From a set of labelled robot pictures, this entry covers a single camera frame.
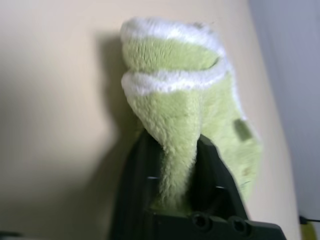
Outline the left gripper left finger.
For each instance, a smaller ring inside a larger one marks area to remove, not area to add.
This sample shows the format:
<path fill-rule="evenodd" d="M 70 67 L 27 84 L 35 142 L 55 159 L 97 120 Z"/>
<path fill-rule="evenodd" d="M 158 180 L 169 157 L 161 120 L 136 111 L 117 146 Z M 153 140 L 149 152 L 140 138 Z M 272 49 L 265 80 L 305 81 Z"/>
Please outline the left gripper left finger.
<path fill-rule="evenodd" d="M 109 240 L 142 240 L 145 213 L 159 192 L 163 150 L 143 130 L 133 144 L 121 174 Z"/>

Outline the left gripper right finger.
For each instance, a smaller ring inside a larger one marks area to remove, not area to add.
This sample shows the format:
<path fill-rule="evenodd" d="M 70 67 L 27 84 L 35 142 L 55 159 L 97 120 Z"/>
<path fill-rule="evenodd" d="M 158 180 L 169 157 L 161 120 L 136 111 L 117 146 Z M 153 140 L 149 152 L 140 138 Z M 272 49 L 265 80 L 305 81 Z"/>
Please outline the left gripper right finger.
<path fill-rule="evenodd" d="M 204 135 L 197 141 L 196 159 L 188 191 L 191 222 L 196 215 L 228 220 L 248 215 L 231 172 L 220 158 L 217 147 Z"/>

